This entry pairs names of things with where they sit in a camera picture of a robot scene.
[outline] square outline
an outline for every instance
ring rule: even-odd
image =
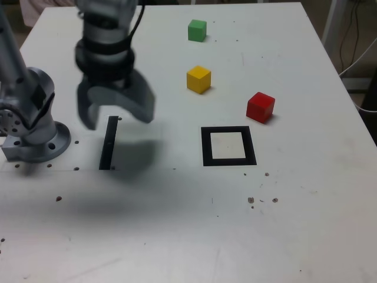
[[[240,166],[257,165],[252,142],[252,135],[248,126],[231,127],[201,127],[201,150],[203,152],[203,166]],[[246,158],[212,158],[211,133],[241,133],[243,150]]]

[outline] white table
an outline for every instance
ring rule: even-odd
[[[205,43],[187,41],[191,19]],[[148,7],[133,47],[149,125],[116,107],[81,124],[80,35],[75,8],[49,8],[22,47],[72,144],[18,169],[1,155],[0,282],[376,281],[377,150],[301,4]],[[202,96],[186,89],[197,64],[212,70]],[[258,91],[276,98],[267,125],[245,117]],[[99,171],[110,114],[116,170]],[[202,126],[249,126],[258,165],[203,167]]]

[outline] floor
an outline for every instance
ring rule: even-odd
[[[344,34],[346,33],[347,27],[349,25],[350,12],[354,1],[349,0],[345,16],[342,20],[342,30],[339,35],[338,46],[336,51],[331,54],[330,59],[332,60],[335,68],[338,72],[341,72],[342,67],[340,63],[339,49],[340,43]],[[182,5],[189,4],[191,0],[179,0]],[[249,3],[256,2],[254,0],[197,0],[198,5],[200,4],[213,4],[214,2],[225,2],[225,3]],[[293,0],[274,0],[270,2],[293,2]],[[331,0],[301,0],[295,1],[301,2],[305,11],[307,12],[309,19],[311,20],[314,29],[316,30],[319,37],[322,36],[323,30],[325,28],[328,10],[330,7]],[[4,5],[5,12],[11,23],[12,30],[15,34],[18,45],[21,45],[26,40],[31,28],[24,25],[21,9],[19,5]],[[377,37],[377,3],[375,0],[361,0],[361,4],[358,9],[359,18],[359,42],[356,50],[355,58],[358,58],[364,50],[369,46],[369,44]],[[347,39],[343,45],[343,60],[345,66],[350,64],[353,50],[356,41],[356,24],[355,18],[353,19],[353,25],[350,29]],[[376,66],[377,66],[377,44],[370,49],[370,51],[362,58],[362,60],[355,65],[348,73],[348,77],[372,77]],[[353,94],[352,98],[358,104],[363,100],[363,94]]]

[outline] black bar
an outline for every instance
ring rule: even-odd
[[[110,116],[107,122],[104,146],[102,147],[100,170],[110,170],[111,159],[113,158],[113,150],[115,136],[117,134],[118,116]]]
[[[377,111],[377,69],[361,108]],[[377,113],[368,113],[362,110],[360,110],[359,113],[365,123],[366,128],[371,134],[373,141],[377,145]]]

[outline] silver arm segment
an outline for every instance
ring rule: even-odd
[[[154,95],[144,77],[133,70],[130,24],[137,0],[76,0],[84,21],[82,40],[76,46],[76,63],[84,73],[78,87],[78,113],[94,130],[101,105],[117,105],[136,119],[149,123]]]
[[[51,116],[54,83],[42,70],[26,68],[0,2],[0,130],[9,161],[43,162],[70,144],[67,127]]]

